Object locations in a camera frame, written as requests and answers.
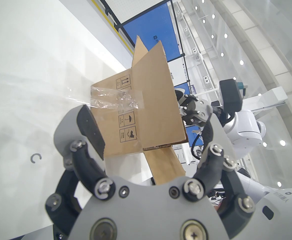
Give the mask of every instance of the blue screen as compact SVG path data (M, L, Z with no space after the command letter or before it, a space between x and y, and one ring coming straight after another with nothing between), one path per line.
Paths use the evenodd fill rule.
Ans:
M129 22L124 25L124 28L134 42L139 35L148 50L151 50L161 40L167 61L180 56L167 4Z
M186 95L189 95L190 94L190 91L189 91L189 87L188 87L188 83L187 82L185 82L183 84L179 84L177 86L174 86L174 88L182 88L182 89L185 90L185 94Z
M191 146L193 144L195 137L197 136L196 133L192 132L193 130L199 130L199 127L197 127L197 126L186 127L186 133L188 136L189 146ZM203 145L203 141L201 140L201 138L198 138L196 143L195 143L195 146L201 146L201 145Z

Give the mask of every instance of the black frame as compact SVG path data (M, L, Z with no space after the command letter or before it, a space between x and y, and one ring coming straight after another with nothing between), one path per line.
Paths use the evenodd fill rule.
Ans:
M174 15L174 18L175 18L175 24L176 24L176 28L177 28L177 33L178 33L178 38L179 38L179 42L180 42L180 47L181 47L182 54L181 54L179 57L176 57L176 58L174 58L174 59L169 60L168 62L173 61L173 60L178 59L178 58L181 58L181 57L184 58L184 63L185 63L185 68L186 68L186 73L187 73L187 83L189 84L190 93L192 93L192 91L191 91L191 87L190 87L190 80L189 80L189 76L188 76L188 70L187 70L186 59L185 59L185 53L184 53L183 45L182 45L182 43L181 43L180 32L179 32L179 28L178 28L177 19L176 19L175 8L174 8L174 4L173 4L172 0L163 0L163 1L160 1L159 3L153 5L152 7L146 9L145 11L143 11L143 12L137 14L137 15L135 15L134 17L132 17L132 18L126 20L126 21L123 22L123 23L121 23L121 22L118 20L118 18L116 17L116 15L114 14L114 12L112 11L112 9L109 7L109 5L107 4L107 2L106 2L105 0L100 0L100 1L101 1L101 3L102 3L102 4L104 5L104 7L105 7L105 14L106 14L106 15L110 14L110 15L113 17L113 19L114 19L114 21L115 21L115 23L114 23L114 27L115 27L115 29L116 29L117 31L118 31L119 29L121 29L121 30L123 31L123 34L126 36L126 38L128 39L128 41L131 43L131 45L132 45L133 47L135 47L135 43L133 42L133 40L131 39L131 37L129 36L129 34L127 33L127 31L125 30L124 25L125 25L125 24L128 24L129 22L131 22L131 21L137 19L138 17L140 17L140 16L142 16L142 15L148 13L149 11L151 11L151 10L153 10L153 9L155 9L155 8L157 8L157 7L159 7L159 6L161 6L161 5L163 5L163 4L165 4L165 3L167 3L167 2L170 1L170 3L171 3L171 7L172 7L172 12L173 12L173 15Z

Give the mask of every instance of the cardboard flap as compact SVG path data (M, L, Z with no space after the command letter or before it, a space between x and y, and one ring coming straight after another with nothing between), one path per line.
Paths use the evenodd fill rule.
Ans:
M165 184L177 177L185 176L185 170L172 147L144 152L156 185Z
M135 50L133 55L133 62L132 67L142 59L148 53L147 48L145 47L144 43L142 42L141 38L137 36L136 43L135 43Z
M144 149L186 139L161 41L132 67L133 89L142 91L138 132Z

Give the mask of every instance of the yellow stripe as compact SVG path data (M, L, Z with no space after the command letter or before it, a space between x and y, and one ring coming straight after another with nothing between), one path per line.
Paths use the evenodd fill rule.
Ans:
M97 7L97 9L101 12L101 14L104 16L104 18L107 20L107 22L109 23L109 25L114 29L114 31L117 33L117 35L120 37L120 39L123 41L123 43L125 44L125 46L127 46L127 48L129 49L129 51L133 54L133 51L130 49L129 45L127 45L127 43L125 42L125 40L123 39L123 37L120 35L120 33L116 30L116 28L114 27L114 25L112 24L112 22L110 21L110 19L107 17L107 15L104 13L104 11L98 6L98 4L95 2L95 0L91 0L93 2L93 4Z

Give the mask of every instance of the cardboard box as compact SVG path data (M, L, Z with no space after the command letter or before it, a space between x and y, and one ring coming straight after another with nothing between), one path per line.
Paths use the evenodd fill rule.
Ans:
M105 157L149 151L145 157L156 183L185 175L171 145L187 142L187 135L161 42L148 52L137 37L132 67L92 86L143 95L138 109L92 108L105 140ZM166 175L160 171L161 162Z

